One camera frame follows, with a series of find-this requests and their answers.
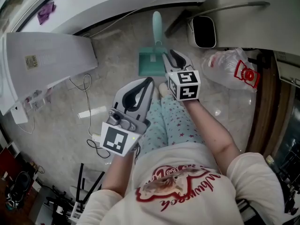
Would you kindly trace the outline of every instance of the shirt sleeve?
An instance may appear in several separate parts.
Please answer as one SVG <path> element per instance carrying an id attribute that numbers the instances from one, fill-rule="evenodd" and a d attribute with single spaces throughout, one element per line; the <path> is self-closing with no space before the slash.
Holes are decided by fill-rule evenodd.
<path id="1" fill-rule="evenodd" d="M 247 199 L 260 204 L 274 224 L 282 224 L 282 189 L 261 154 L 244 153 L 236 157 L 227 169 L 227 177 L 236 189 L 237 200 Z"/>
<path id="2" fill-rule="evenodd" d="M 105 214 L 122 198 L 111 190 L 92 193 L 77 225 L 99 225 Z"/>

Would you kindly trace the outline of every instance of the qr code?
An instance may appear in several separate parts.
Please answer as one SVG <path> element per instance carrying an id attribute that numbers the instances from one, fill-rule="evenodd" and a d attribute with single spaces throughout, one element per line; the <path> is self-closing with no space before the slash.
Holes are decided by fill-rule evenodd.
<path id="1" fill-rule="evenodd" d="M 26 56 L 25 61 L 26 61 L 27 69 L 32 69 L 32 68 L 38 67 L 38 61 L 37 61 L 36 55 Z"/>

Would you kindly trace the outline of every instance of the star-patterned pants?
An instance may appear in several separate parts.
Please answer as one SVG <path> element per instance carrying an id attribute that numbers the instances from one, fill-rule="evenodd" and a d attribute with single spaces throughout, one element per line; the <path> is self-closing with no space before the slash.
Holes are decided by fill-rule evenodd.
<path id="1" fill-rule="evenodd" d="M 204 144 L 185 107 L 172 95 L 161 100 L 152 100 L 147 119 L 151 125 L 140 139 L 139 157 L 152 150 L 178 143 Z"/>

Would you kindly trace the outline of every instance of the dustpan handle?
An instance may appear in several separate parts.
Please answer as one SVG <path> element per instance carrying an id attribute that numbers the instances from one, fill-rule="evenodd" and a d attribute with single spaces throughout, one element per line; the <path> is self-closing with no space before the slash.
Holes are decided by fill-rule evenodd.
<path id="1" fill-rule="evenodd" d="M 152 18 L 152 26 L 153 26 L 153 36 L 154 36 L 154 42 L 155 45 L 160 42 L 162 45 L 162 35 L 163 35 L 163 22 L 161 15 L 158 11 L 154 12 L 153 18 Z"/>

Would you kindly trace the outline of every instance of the foot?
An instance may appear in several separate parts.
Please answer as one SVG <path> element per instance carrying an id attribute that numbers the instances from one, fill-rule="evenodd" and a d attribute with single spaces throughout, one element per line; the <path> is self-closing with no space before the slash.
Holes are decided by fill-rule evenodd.
<path id="1" fill-rule="evenodd" d="M 168 87 L 165 83 L 160 84 L 158 89 L 159 89 L 159 93 L 160 93 L 161 97 L 171 95 L 171 91 L 168 89 Z"/>
<path id="2" fill-rule="evenodd" d="M 159 92 L 158 89 L 156 87 L 154 87 L 154 91 L 153 91 L 153 95 L 152 95 L 152 100 L 159 100 Z"/>

